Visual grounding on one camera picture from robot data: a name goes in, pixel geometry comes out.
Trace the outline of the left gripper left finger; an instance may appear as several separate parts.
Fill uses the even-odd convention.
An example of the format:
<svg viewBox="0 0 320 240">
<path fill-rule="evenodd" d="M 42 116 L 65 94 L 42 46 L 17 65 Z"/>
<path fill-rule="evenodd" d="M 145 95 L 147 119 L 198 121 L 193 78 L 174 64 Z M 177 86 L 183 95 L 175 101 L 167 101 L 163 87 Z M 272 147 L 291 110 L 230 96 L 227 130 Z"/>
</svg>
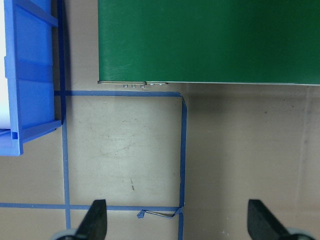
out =
<svg viewBox="0 0 320 240">
<path fill-rule="evenodd" d="M 74 234 L 76 240 L 104 240 L 107 235 L 107 205 L 105 199 L 94 200 Z"/>
</svg>

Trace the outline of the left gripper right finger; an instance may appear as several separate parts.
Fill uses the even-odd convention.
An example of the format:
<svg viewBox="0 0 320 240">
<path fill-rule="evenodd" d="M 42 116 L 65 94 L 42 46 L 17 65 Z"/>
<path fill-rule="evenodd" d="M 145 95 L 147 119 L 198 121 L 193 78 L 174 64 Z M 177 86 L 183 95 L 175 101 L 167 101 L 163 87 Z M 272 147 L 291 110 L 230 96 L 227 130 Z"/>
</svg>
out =
<svg viewBox="0 0 320 240">
<path fill-rule="evenodd" d="M 252 240 L 284 240 L 291 235 L 259 199 L 248 201 L 247 231 Z"/>
</svg>

